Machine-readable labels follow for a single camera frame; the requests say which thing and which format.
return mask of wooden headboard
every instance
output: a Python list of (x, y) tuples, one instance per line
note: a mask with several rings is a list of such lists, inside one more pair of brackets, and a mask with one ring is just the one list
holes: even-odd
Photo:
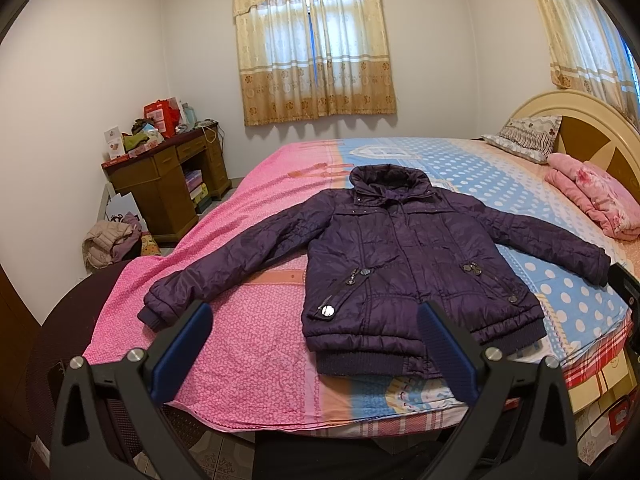
[(584, 92), (556, 90), (530, 99), (512, 117), (550, 115), (564, 116), (556, 152), (591, 161), (640, 203), (640, 135), (615, 108)]

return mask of blue polka dot bedsheet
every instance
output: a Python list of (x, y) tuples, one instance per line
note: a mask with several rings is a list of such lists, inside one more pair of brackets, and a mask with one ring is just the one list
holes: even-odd
[[(640, 242), (607, 238), (569, 199), (544, 182), (548, 167), (474, 140), (348, 139), (338, 141), (332, 150), (348, 166), (397, 164), (423, 170), (434, 186), (563, 227), (603, 247), (613, 262), (634, 271)], [(514, 249), (498, 249), (545, 311), (547, 337), (519, 352), (517, 359), (539, 362), (546, 355), (555, 355), (573, 387), (622, 350), (631, 327), (630, 313), (612, 288), (597, 288), (561, 267)], [(418, 433), (457, 424), (466, 411), (442, 380), (358, 377), (350, 383), (352, 420), (359, 422), (312, 433), (345, 437)]]

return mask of wooden door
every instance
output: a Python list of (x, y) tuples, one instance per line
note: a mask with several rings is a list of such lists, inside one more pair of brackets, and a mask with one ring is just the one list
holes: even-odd
[(26, 405), (26, 368), (39, 331), (0, 266), (0, 416), (27, 436), (33, 436), (33, 428)]

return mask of pink folded blanket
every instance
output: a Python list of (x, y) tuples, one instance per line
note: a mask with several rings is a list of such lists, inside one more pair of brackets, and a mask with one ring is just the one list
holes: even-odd
[(631, 193), (606, 171), (590, 162), (553, 153), (545, 180), (577, 205), (604, 234), (633, 241), (640, 235), (640, 205)]

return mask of purple jacket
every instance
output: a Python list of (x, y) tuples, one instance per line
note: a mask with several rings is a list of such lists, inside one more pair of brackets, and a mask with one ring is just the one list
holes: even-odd
[(302, 323), (318, 372), (434, 378), (416, 327), (425, 301), (505, 354), (546, 335), (538, 299), (495, 244), (607, 283), (603, 249), (537, 218), (435, 188), (422, 171), (363, 166), (351, 182), (354, 189), (321, 191), (159, 280), (138, 317), (160, 330), (194, 299), (210, 301), (308, 247)]

